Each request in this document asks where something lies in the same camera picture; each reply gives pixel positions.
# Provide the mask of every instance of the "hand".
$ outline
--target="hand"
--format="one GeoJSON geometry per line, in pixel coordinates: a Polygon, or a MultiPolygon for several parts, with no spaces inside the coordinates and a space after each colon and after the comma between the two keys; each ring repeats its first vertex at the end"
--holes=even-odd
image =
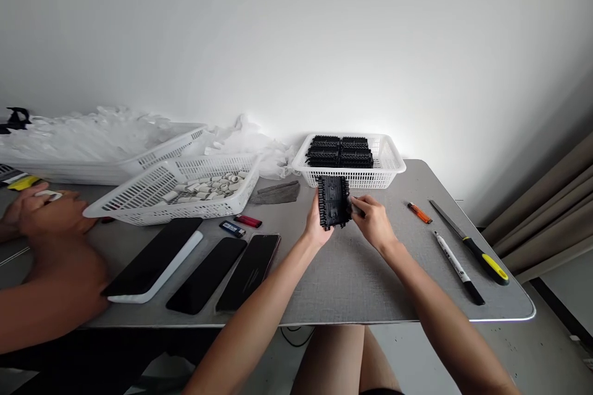
{"type": "Polygon", "coordinates": [[[62,197],[45,204],[51,196],[29,197],[23,200],[19,220],[20,232],[29,237],[47,235],[81,236],[90,230],[97,220],[85,218],[85,201],[77,201],[78,193],[60,191],[62,197]]]}
{"type": "Polygon", "coordinates": [[[6,226],[7,228],[13,229],[15,234],[19,233],[19,217],[20,212],[23,208],[23,201],[28,198],[32,198],[35,193],[39,193],[47,189],[49,184],[47,182],[41,182],[35,186],[29,187],[19,193],[19,196],[8,206],[6,211],[4,212],[4,216],[0,219],[0,224],[6,226]]]}
{"type": "Polygon", "coordinates": [[[307,238],[316,247],[321,248],[332,236],[334,228],[330,227],[325,231],[321,226],[321,219],[319,218],[319,189],[315,189],[315,197],[311,203],[311,209],[307,215],[307,226],[303,237],[307,238]]]}
{"type": "Polygon", "coordinates": [[[385,207],[379,204],[374,197],[365,195],[357,199],[351,196],[350,199],[352,205],[365,213],[362,217],[352,212],[352,219],[373,247],[381,251],[398,242],[387,218],[387,213],[385,213],[385,207]]]}

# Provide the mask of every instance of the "floor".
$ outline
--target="floor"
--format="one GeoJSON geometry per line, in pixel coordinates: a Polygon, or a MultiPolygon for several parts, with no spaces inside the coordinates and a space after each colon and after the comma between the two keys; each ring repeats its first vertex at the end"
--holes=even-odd
{"type": "MultiPolygon", "coordinates": [[[[571,395],[593,393],[593,373],[582,363],[578,346],[539,294],[526,285],[537,307],[534,320],[526,323],[477,324],[478,330],[507,368],[517,387],[525,394],[571,395]]],[[[420,324],[377,325],[371,327],[389,359],[406,395],[457,395],[459,390],[440,363],[420,324]]],[[[310,329],[287,332],[294,343],[305,339],[310,329]]],[[[294,348],[280,332],[247,381],[242,395],[287,395],[305,347],[294,348]]],[[[180,359],[158,359],[150,375],[175,376],[188,371],[180,359]]],[[[0,395],[15,388],[15,380],[25,375],[0,373],[0,395]]]]}

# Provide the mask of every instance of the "black cable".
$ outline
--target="black cable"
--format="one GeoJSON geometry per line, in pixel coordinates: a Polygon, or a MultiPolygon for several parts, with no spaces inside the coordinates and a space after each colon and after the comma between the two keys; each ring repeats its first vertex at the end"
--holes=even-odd
{"type": "Polygon", "coordinates": [[[294,343],[292,343],[292,342],[291,342],[291,341],[290,341],[290,340],[289,340],[289,339],[286,337],[286,335],[284,334],[284,330],[282,330],[282,329],[283,329],[283,327],[280,327],[280,333],[282,333],[282,336],[284,337],[284,339],[286,339],[286,342],[287,342],[287,343],[289,343],[289,344],[290,344],[291,346],[293,346],[293,347],[302,347],[302,346],[304,346],[304,345],[307,343],[307,341],[309,341],[309,340],[311,339],[311,337],[312,337],[312,335],[313,335],[313,332],[315,331],[315,327],[314,327],[314,328],[311,330],[311,333],[309,334],[309,336],[307,336],[307,339],[306,339],[304,342],[302,342],[301,344],[294,344],[294,343]]]}

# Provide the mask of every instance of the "gray cloth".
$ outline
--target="gray cloth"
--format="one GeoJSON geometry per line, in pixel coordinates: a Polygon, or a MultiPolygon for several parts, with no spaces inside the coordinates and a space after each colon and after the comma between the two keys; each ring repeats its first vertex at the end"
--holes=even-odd
{"type": "Polygon", "coordinates": [[[273,185],[262,188],[250,199],[252,204],[270,205],[285,204],[286,202],[295,202],[301,185],[298,181],[292,181],[286,184],[273,185]]]}
{"type": "Polygon", "coordinates": [[[590,249],[585,240],[593,236],[592,220],[593,133],[486,227],[482,236],[511,272],[534,278],[566,257],[590,249]],[[538,265],[537,273],[531,270],[538,265]]]}

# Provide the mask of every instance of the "black phone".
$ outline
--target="black phone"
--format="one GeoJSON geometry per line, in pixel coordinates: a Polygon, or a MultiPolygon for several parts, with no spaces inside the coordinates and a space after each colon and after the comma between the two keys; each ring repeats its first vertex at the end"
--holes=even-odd
{"type": "Polygon", "coordinates": [[[171,220],[101,294],[120,296],[148,292],[202,221],[202,218],[171,220]]]}
{"type": "Polygon", "coordinates": [[[222,239],[169,299],[166,307],[188,315],[197,314],[246,246],[247,242],[242,239],[222,239]]]}
{"type": "Polygon", "coordinates": [[[235,312],[265,279],[278,245],[279,235],[253,235],[243,257],[216,304],[219,312],[235,312]]]}

